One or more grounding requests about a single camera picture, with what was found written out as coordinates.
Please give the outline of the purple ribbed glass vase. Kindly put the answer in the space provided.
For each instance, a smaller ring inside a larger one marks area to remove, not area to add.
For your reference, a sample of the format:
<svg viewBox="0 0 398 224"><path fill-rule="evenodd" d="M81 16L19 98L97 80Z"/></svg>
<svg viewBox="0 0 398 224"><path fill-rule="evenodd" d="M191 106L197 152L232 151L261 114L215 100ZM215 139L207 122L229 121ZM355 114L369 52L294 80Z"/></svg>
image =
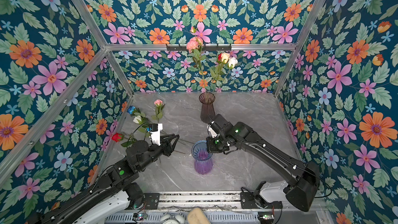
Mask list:
<svg viewBox="0 0 398 224"><path fill-rule="evenodd" d="M212 153L207 151L207 142L198 141L191 149L194 158L194 169L197 173L205 175L213 169Z"/></svg>

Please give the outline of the white rose stem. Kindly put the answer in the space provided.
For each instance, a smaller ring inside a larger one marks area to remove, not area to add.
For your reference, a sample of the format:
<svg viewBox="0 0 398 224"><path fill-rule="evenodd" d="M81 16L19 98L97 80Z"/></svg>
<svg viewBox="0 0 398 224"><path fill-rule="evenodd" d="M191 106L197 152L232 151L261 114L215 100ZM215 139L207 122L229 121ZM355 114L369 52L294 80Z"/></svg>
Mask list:
<svg viewBox="0 0 398 224"><path fill-rule="evenodd" d="M228 75L227 75L226 79L224 80L223 84L226 82L226 80L227 80L227 78L228 78L228 76L229 76L229 73L231 72L231 70L232 70L234 67L236 67L237 63L238 63L237 59L234 58L234 57L231 57L231 55L230 55L230 60L229 60L229 63L228 63L229 72L228 72ZM222 88L223 84L222 84L222 85L217 84L218 88L216 89L216 91L219 91L219 89Z"/></svg>
<svg viewBox="0 0 398 224"><path fill-rule="evenodd" d="M133 134L136 133L137 131L143 133L150 132L152 129L153 122L146 117L136 116L133 119L133 122L138 125L138 127L133 131Z"/></svg>

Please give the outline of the small pink rose stem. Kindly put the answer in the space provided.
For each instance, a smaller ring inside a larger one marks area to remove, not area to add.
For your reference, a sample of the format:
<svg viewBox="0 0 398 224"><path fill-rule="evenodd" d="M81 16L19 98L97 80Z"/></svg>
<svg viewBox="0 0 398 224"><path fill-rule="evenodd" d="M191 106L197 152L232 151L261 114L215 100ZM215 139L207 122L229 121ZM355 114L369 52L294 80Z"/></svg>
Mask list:
<svg viewBox="0 0 398 224"><path fill-rule="evenodd" d="M155 120L157 123L159 123L160 120L163 118L163 110L164 110L165 104L163 103L162 100L158 99L158 100L155 100L154 106L155 106L155 110L154 110L154 115L152 116L152 119Z"/></svg>

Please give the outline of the blue rose stem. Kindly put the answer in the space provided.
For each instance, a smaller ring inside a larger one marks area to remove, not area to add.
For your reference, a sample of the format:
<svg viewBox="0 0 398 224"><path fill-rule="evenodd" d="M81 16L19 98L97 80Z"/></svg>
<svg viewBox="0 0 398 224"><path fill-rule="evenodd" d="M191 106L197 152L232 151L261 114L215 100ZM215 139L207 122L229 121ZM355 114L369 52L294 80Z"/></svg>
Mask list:
<svg viewBox="0 0 398 224"><path fill-rule="evenodd" d="M141 110L134 106L129 106L127 109L127 113L132 117L142 116Z"/></svg>

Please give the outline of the smoky brown ribbed glass vase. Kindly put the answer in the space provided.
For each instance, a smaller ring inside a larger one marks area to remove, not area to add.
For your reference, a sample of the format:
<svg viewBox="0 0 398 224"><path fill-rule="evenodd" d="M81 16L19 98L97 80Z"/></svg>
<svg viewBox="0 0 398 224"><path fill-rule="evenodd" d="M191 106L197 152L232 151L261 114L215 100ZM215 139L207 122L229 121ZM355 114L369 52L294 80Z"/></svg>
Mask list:
<svg viewBox="0 0 398 224"><path fill-rule="evenodd" d="M210 123L216 115L213 106L215 99L215 95L210 92L203 92L199 96L199 100L202 104L200 118L204 123Z"/></svg>

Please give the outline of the cream rose stem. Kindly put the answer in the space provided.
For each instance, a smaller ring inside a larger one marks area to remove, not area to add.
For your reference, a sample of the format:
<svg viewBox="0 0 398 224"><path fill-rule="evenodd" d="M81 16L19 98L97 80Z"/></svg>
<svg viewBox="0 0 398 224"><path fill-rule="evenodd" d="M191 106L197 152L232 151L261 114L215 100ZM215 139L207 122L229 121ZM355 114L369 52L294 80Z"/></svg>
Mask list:
<svg viewBox="0 0 398 224"><path fill-rule="evenodd" d="M217 63L214 67L210 69L210 74L212 76L212 80L214 80L213 85L214 88L212 92L215 92L218 88L217 84L222 85L224 80L226 79L229 72L229 63L230 54L223 52L221 56L221 61Z"/></svg>

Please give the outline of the pink peony flower stem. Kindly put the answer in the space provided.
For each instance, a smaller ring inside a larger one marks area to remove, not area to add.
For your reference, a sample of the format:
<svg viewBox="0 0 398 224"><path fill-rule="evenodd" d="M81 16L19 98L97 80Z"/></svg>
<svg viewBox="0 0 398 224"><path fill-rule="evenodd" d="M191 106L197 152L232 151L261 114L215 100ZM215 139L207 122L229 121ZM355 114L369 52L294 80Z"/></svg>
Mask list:
<svg viewBox="0 0 398 224"><path fill-rule="evenodd" d="M197 35L197 28L191 27L190 33L193 34L193 37L188 41L188 52L192 54L192 59L195 62L196 68L199 70L199 74L202 75L202 79L200 79L200 88L201 92L206 92L206 87L208 85L207 80L204 78L204 65L203 65L203 51L199 50L199 46L204 45L203 39Z"/></svg>

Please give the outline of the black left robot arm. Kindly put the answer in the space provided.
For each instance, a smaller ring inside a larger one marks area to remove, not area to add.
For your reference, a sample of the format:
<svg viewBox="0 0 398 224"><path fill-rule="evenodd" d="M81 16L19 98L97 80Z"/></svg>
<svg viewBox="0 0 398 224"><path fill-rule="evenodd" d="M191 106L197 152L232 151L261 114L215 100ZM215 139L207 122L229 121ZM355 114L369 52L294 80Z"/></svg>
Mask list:
<svg viewBox="0 0 398 224"><path fill-rule="evenodd" d="M93 210L98 204L122 192L126 193L127 206L140 207L143 204L143 191L134 181L161 156L169 157L175 150L179 135L169 134L160 137L160 145L150 145L147 141L135 142L126 149L126 156L106 168L97 181L62 206L45 214L33 213L27 224L75 224L79 218Z"/></svg>

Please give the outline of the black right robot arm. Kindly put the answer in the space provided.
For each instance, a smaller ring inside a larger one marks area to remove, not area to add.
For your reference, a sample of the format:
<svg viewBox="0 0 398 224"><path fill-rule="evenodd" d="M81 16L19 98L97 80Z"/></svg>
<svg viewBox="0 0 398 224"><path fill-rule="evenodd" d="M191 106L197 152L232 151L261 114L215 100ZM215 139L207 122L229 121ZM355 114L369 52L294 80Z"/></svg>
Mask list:
<svg viewBox="0 0 398 224"><path fill-rule="evenodd" d="M320 186L319 167L314 162L304 163L284 153L262 138L243 122L233 125L220 114L208 124L209 153L225 155L242 150L264 162L282 178L279 182L261 182L253 192L253 199L260 208L274 202L288 201L295 208L308 212Z"/></svg>

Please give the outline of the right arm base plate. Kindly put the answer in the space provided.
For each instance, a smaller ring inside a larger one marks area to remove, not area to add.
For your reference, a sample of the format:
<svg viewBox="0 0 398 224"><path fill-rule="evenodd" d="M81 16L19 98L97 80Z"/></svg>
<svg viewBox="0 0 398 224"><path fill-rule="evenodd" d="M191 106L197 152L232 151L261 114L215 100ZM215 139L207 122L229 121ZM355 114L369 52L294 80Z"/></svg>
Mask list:
<svg viewBox="0 0 398 224"><path fill-rule="evenodd" d="M282 209L283 203L280 201L267 202L260 197L259 194L255 194L253 191L249 191L247 188L242 187L240 192L240 204L242 209Z"/></svg>

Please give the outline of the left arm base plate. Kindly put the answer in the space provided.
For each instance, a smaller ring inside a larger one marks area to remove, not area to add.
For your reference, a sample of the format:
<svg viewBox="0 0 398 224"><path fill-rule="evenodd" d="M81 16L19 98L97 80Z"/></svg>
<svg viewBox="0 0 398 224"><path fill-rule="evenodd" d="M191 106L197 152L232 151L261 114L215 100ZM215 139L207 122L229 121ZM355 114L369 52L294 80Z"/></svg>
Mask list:
<svg viewBox="0 0 398 224"><path fill-rule="evenodd" d="M144 193L143 196L135 202L134 208L138 210L155 210L160 202L159 193Z"/></svg>

